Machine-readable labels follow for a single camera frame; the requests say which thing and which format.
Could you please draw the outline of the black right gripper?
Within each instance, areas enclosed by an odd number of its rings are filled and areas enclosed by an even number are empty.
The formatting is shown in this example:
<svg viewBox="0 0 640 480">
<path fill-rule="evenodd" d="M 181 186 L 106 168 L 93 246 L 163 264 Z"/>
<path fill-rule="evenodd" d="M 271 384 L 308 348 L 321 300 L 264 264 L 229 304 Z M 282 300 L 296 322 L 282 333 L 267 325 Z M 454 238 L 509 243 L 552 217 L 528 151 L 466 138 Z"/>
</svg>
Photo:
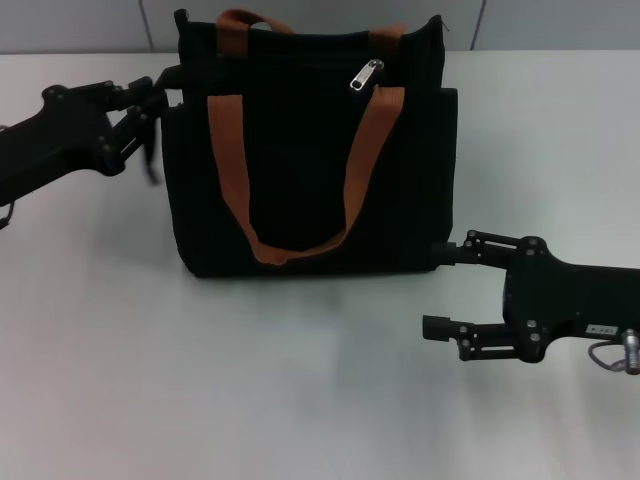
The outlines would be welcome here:
<svg viewBox="0 0 640 480">
<path fill-rule="evenodd" d="M 639 271 L 576 265 L 557 259 L 540 238 L 469 230 L 465 240 L 434 243 L 438 266 L 507 269 L 505 324 L 473 324 L 422 317 L 425 340 L 457 344 L 461 361 L 521 359 L 538 363 L 561 338 L 592 338 L 624 346 L 639 361 Z"/>
</svg>

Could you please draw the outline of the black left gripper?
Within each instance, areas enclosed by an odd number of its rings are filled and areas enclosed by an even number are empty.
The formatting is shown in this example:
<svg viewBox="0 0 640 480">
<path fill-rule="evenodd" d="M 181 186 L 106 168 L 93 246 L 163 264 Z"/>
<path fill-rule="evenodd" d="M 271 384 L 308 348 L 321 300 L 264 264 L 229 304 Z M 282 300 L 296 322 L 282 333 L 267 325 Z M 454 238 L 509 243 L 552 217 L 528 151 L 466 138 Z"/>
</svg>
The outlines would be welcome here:
<svg viewBox="0 0 640 480">
<path fill-rule="evenodd" d="M 159 183 L 154 166 L 156 121 L 168 100 L 150 77 L 126 87 L 113 82 L 76 88 L 53 85 L 42 98 L 37 114 L 1 132 L 3 204 L 74 171 L 118 175 L 139 149 L 150 183 Z M 112 111 L 127 111 L 113 127 L 107 116 Z"/>
</svg>

